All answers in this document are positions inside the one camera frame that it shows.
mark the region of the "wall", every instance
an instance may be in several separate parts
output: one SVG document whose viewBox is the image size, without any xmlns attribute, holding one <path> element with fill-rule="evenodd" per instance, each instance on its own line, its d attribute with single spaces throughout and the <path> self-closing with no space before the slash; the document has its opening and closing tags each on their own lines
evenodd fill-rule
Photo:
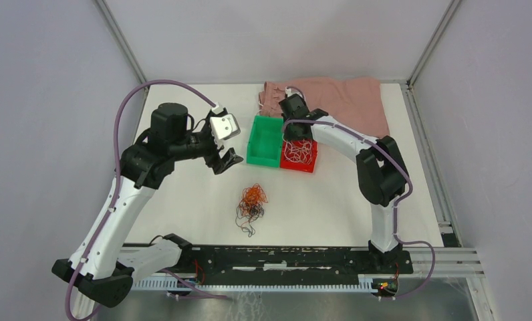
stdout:
<svg viewBox="0 0 532 321">
<path fill-rule="evenodd" d="M 148 79 L 407 79 L 449 0 L 107 0 Z"/>
<path fill-rule="evenodd" d="M 503 320 L 532 320 L 532 1 L 464 1 L 415 87 Z"/>
<path fill-rule="evenodd" d="M 65 318 L 50 269 L 106 198 L 114 116 L 135 85 L 92 1 L 0 1 L 0 320 Z"/>
</svg>

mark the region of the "fabric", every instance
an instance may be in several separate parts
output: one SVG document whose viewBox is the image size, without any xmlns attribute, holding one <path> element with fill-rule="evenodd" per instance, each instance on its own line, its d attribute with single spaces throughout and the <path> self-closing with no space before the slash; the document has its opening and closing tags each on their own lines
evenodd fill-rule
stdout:
<svg viewBox="0 0 532 321">
<path fill-rule="evenodd" d="M 390 134 L 380 97 L 380 82 L 371 77 L 336 80 L 329 77 L 298 78 L 289 82 L 265 82 L 259 94 L 261 115 L 281 117 L 278 103 L 288 86 L 299 88 L 310 110 L 320 108 L 336 120 L 370 136 Z"/>
</svg>

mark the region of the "purple cable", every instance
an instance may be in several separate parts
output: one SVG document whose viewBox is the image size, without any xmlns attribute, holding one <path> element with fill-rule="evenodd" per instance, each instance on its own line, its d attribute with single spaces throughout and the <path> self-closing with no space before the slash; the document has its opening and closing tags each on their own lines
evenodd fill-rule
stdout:
<svg viewBox="0 0 532 321">
<path fill-rule="evenodd" d="M 229 298 L 228 296 L 218 296 L 216 294 L 211 294 L 211 293 L 207 293 L 205 291 L 202 291 L 202 290 L 194 287 L 193 285 L 189 284 L 189 282 L 184 281 L 182 278 L 180 278 L 179 276 L 177 276 L 174 272 L 172 272 L 170 270 L 162 269 L 161 272 L 164 272 L 166 274 L 169 274 L 169 275 L 173 276 L 174 278 L 176 278 L 184 286 L 192 289 L 193 291 L 195 291 L 197 293 L 202 294 L 201 296 L 177 296 L 177 298 L 179 300 L 190 300 L 190 299 L 221 299 L 221 300 L 226 300 L 226 299 Z"/>
<path fill-rule="evenodd" d="M 408 183 L 408 191 L 405 194 L 401 195 L 399 198 L 397 198 L 397 200 L 394 201 L 394 205 L 393 205 L 394 210 L 393 210 L 393 214 L 392 214 L 392 216 L 393 216 L 392 219 L 394 221 L 394 231 L 392 232 L 392 235 L 394 236 L 394 239 L 398 243 L 400 243 L 402 245 L 424 244 L 425 246 L 429 247 L 429 249 L 431 250 L 431 268 L 429 269 L 429 273 L 428 273 L 427 277 L 424 279 L 424 281 L 417 288 L 415 288 L 412 291 L 409 291 L 407 293 L 400 294 L 399 296 L 395 296 L 394 298 L 396 298 L 396 299 L 405 298 L 405 297 L 411 296 L 412 294 L 415 294 L 416 292 L 418 292 L 421 289 L 423 289 L 423 287 L 431 279 L 431 275 L 433 274 L 433 270 L 435 269 L 435 250 L 433 249 L 433 246 L 431 244 L 429 244 L 429 242 L 427 242 L 427 241 L 405 242 L 405 241 L 402 241 L 398 237 L 398 204 L 401 201 L 403 201 L 405 198 L 410 196 L 412 194 L 412 192 L 414 191 L 414 185 L 412 184 L 412 180 L 408 176 L 408 173 L 406 173 L 406 171 L 404 171 L 404 169 L 400 166 L 400 164 L 398 164 L 398 162 L 396 162 L 387 152 L 385 152 L 382 148 L 380 148 L 380 146 L 378 146 L 377 144 L 374 144 L 373 142 L 369 141 L 368 139 L 365 139 L 363 136 L 360 136 L 358 133 L 354 132 L 353 130 L 350 130 L 349 128 L 346 128 L 345 126 L 341 126 L 341 125 L 335 124 L 333 122 L 324 122 L 324 121 L 321 121 L 321 120 L 292 119 L 292 120 L 288 120 L 288 121 L 284 122 L 284 125 L 282 126 L 282 132 L 285 131 L 285 128 L 287 127 L 287 125 L 289 125 L 291 123 L 295 123 L 295 122 L 296 123 L 304 123 L 304 124 L 327 125 L 327 126 L 331 126 L 331 127 L 334 127 L 334 128 L 337 128 L 337 129 L 340 129 L 340 130 L 346 132 L 347 134 L 353 136 L 354 138 L 357 138 L 358 140 L 360 140 L 360 141 L 362 141 L 362 142 L 364 142 L 366 144 L 369 144 L 371 147 L 374 147 L 374 149 L 376 149 L 378 152 L 380 152 L 380 154 L 382 154 L 384 157 L 386 157 L 386 159 L 388 159 L 390 161 L 390 163 L 392 163 L 392 165 L 394 165 L 396 170 L 398 170 L 398 172 L 400 172 L 400 174 L 404 177 L 404 179 Z"/>
<path fill-rule="evenodd" d="M 287 89 L 293 89 L 293 90 L 295 90 L 296 92 L 299 92 L 299 94 L 300 94 L 301 97 L 303 98 L 303 101 L 305 101 L 305 94 L 301 91 L 301 89 L 299 89 L 298 87 L 295 87 L 295 86 L 287 86 L 286 88 L 287 88 Z"/>
<path fill-rule="evenodd" d="M 186 85 L 182 82 L 177 82 L 175 80 L 167 80 L 167 79 L 159 79 L 159 80 L 151 80 L 149 82 L 145 82 L 143 84 L 140 84 L 136 86 L 131 92 L 124 97 L 122 103 L 120 103 L 120 107 L 118 108 L 118 111 L 116 112 L 116 119 L 114 120 L 114 131 L 112 135 L 112 144 L 114 149 L 114 164 L 116 167 L 116 186 L 114 187 L 114 196 L 112 197 L 110 204 L 108 205 L 109 209 L 114 208 L 114 205 L 116 203 L 116 200 L 118 199 L 118 195 L 120 194 L 120 152 L 118 150 L 118 125 L 120 123 L 120 118 L 122 116 L 122 111 L 124 110 L 124 107 L 128 103 L 128 101 L 134 96 L 135 93 L 139 92 L 141 89 L 149 87 L 151 85 L 159 85 L 159 84 L 168 84 L 168 85 L 175 85 L 180 86 L 182 88 L 185 88 L 192 93 L 199 96 L 201 99 L 203 99 L 207 104 L 211 105 L 211 107 L 215 107 L 215 103 L 212 102 L 209 98 L 207 98 L 205 95 L 201 94 L 198 90 L 194 89 L 193 87 Z M 97 229 L 91 236 L 91 240 L 89 240 L 89 243 L 85 247 L 85 250 L 83 251 L 83 255 L 81 256 L 80 262 L 77 264 L 75 271 L 73 272 L 73 275 L 71 277 L 71 280 L 68 285 L 68 290 L 65 293 L 65 314 L 71 321 L 86 321 L 92 318 L 97 312 L 99 312 L 99 309 L 101 308 L 101 305 L 97 306 L 93 312 L 82 319 L 77 319 L 74 317 L 71 311 L 71 294 L 73 290 L 73 286 L 75 284 L 75 280 L 77 279 L 77 275 L 79 275 L 79 272 L 83 268 L 83 260 L 87 260 L 89 256 L 89 252 L 91 252 L 91 248 L 93 248 L 93 244 L 95 244 L 95 241 L 97 240 L 97 237 L 101 233 L 101 230 L 103 230 L 103 227 L 105 226 L 108 218 L 110 216 L 110 211 L 107 210 L 105 212 L 105 215 L 101 219 L 101 222 L 99 223 L 99 226 L 97 226 Z"/>
</svg>

